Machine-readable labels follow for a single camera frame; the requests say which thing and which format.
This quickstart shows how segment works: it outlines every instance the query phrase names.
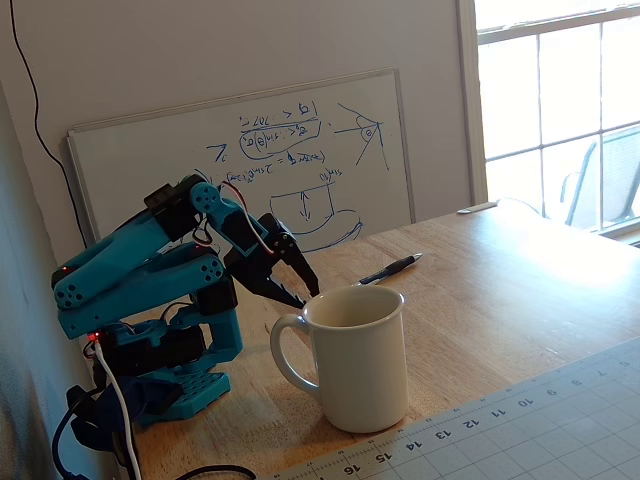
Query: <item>black wire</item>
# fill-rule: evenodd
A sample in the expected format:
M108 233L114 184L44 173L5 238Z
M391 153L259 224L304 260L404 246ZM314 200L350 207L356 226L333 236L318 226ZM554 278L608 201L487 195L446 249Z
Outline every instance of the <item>black wire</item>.
M188 478L193 478L197 475L202 475L203 473L216 473L216 472L236 472L242 473L246 475L251 480L255 480L258 478L255 473L245 467L240 467L238 465L209 465L206 467L196 468L195 470L191 470L190 472L185 473L184 475L179 476L176 480L187 480Z
M73 416L73 412L76 408L78 408L78 405L84 402L87 398L101 391L101 388L94 388L93 390L89 390L88 392L83 393L82 396L80 396L80 398L78 398L75 403L71 405L69 410L67 410L67 413L64 414L64 417L62 417L62 420L60 420L60 423L58 424L58 428L56 428L56 432L53 434L53 440L51 441L51 456L53 457L53 464L56 466L56 470L58 470L58 473L62 475L62 478L64 479L76 477L70 471L64 468L64 466L62 465L62 461L60 460L60 452L58 450L60 445L60 436L62 435L64 427L67 426L67 423Z
M22 47L20 46L20 41L18 40L18 32L16 31L16 19L13 13L13 0L9 0L9 10L11 14L11 28L13 30L13 41L16 44L16 48L18 49L18 52L20 53L20 57L22 58L22 64L24 65L24 68L27 71L27 74L29 75L29 80L31 81L31 88L33 89L33 96L36 103L35 112L33 115L33 128L36 132L36 136L38 137L38 140L40 141L40 145L42 145L42 148L44 148L44 151L47 152L47 155L49 155L51 160L56 162L56 164L60 167L60 170L62 170L64 181L67 184L67 191L69 192L69 198L71 199L71 205L73 205L73 213L76 217L76 224L78 225L78 230L80 231L80 236L82 237L82 243L84 243L84 248L87 248L87 240L84 238L84 233L82 232L82 228L80 227L80 217L78 216L78 207L71 193L71 185L69 183L69 177L67 176L67 172L65 171L64 165L62 165L62 162L58 160L53 155L53 153L51 153L51 151L49 150L49 147L47 147L47 144L42 139L42 135L40 135L40 127L38 127L38 118L40 116L40 98L38 96L38 89L36 87L36 82L34 81L33 75L31 74L31 68L29 68L27 59L24 56Z
M87 342L87 344L86 344L86 345L84 346L84 348L82 349L82 354L84 355L84 357L85 357L85 358L88 358L88 359L92 359L92 358L94 358L92 355L89 355L89 354L87 353L87 349L88 349L89 347L91 347L91 346L93 346L93 342Z
M193 305L193 303L187 303L187 302L173 302L173 303L170 303L169 305L167 305L167 308L165 308L164 311L162 312L162 314L160 315L160 320L164 321L164 317L167 314L167 312L169 311L169 309L171 307L175 307L176 305L190 306L190 305Z
M209 228L209 218L207 217L204 221L204 225L202 227L198 226L193 232L191 232L191 236L198 242L203 243L207 246L211 246L211 244L213 243L213 237L211 236L211 233L209 232L208 228ZM202 240L198 235L196 235L198 231L202 231L205 234L206 240Z
M200 176L203 178L203 180L204 180L205 182L213 183L213 178L212 178L212 177L207 177L207 176L202 172L202 170L199 170L199 169L197 169L197 168L194 168L193 170L194 170L198 175L200 175Z

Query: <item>wooden table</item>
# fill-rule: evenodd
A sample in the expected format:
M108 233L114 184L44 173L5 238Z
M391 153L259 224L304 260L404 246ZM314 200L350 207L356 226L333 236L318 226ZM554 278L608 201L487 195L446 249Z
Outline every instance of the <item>wooden table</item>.
M501 205L381 233L309 256L321 289L426 255L385 285L405 295L408 423L640 334L640 250ZM300 282L287 276L285 284ZM267 474L360 441L280 375L269 332L288 307L239 288L245 349L219 370L232 390L196 417L137 435L147 479L235 463ZM283 343L313 377L309 345Z

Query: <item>whiteboard frame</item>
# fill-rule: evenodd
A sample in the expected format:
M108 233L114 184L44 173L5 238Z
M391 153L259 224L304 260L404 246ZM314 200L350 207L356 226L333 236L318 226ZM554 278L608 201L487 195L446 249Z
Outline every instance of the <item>whiteboard frame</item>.
M83 123L79 125L75 125L71 130L67 132L67 144L69 146L69 152L71 154L72 165L73 165L73 174L76 175L79 185L79 191L73 191L72 194L75 199L80 200L80 207L84 210L84 214L88 219L88 228L83 228L83 233L85 235L87 245L91 246L97 242L99 238L98 227L96 223L96 219L93 213L93 208L91 206L91 200L89 198L89 194L87 191L87 186L84 180L84 175L82 174L82 165L80 163L80 158L78 155L78 151L74 142L74 134L82 133L90 130L98 130L102 128L109 128L118 125L124 125L127 123L152 120L154 118L166 117L171 115L180 115L182 113L189 113L197 110L221 107L223 105L229 105L233 103L241 103L250 100L258 100L264 97L271 97L276 95L282 95L285 93L295 93L302 90L311 90L315 88L328 87L331 85L337 85L340 83L351 82L355 80L363 80L366 78L379 77L383 75L393 74L395 76L395 85L396 85L396 99L398 102L398 120L400 122L400 133L402 140L402 153L404 157L404 173L407 181L407 196L409 200L409 218L411 219L411 223L416 222L415 217L415 207L413 200L413 184L411 182L411 169L409 166L409 154L407 148L407 138L405 132L405 124L404 124L404 105L402 104L402 92L400 90L400 71L397 68L381 68L377 70L371 70L368 72L355 73L351 75L343 75L340 77L333 77L326 80L318 80L314 82L307 83L299 83L296 85L291 85L287 87L278 87L272 88L269 90L262 90L259 92L253 93L245 93L241 95L234 95L231 97L225 97L217 100L208 100L205 102L197 102L191 103L188 105L178 106L178 107L169 107L163 108L159 110L153 110L150 112L144 113L136 113L132 115L125 115L122 117L117 117L109 120L100 120L96 122Z

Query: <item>blue robotic arm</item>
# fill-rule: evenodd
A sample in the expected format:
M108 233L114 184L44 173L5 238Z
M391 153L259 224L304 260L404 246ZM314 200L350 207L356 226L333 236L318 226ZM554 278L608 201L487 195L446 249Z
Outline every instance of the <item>blue robotic arm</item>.
M304 280L311 296L319 288L295 238L277 219L271 214L259 221L249 217L251 229L244 210L200 176L187 177L175 187L165 185L145 198L145 204L145 210L54 272L52 287L66 335L100 336L114 374L126 379L132 416L150 424L189 418L230 390L226 374L209 370L242 350L233 279L255 294L300 308L303 301L271 279L273 266L283 260ZM224 262L212 249L193 242L159 253L194 231L198 217L204 216L232 246ZM192 304L169 323L164 318L132 327L121 323L185 295ZM200 325L211 331L209 346ZM97 404L102 400L112 406L113 399L105 394ZM110 408L98 408L102 417L89 423L113 427L110 415L104 414ZM78 436L87 425L76 422L72 427Z

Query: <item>white wall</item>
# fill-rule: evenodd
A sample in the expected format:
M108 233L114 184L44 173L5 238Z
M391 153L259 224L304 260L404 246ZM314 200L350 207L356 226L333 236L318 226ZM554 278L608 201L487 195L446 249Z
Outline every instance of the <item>white wall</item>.
M63 261L80 239L64 181L33 133L7 4L0 80ZM42 133L56 153L66 154L74 124L396 67L418 220L470 203L454 0L16 0L15 8Z
M90 386L76 342L62 333L49 286L53 252L0 86L0 478L56 478L50 442L65 392ZM67 469L111 478L112 460L62 437Z

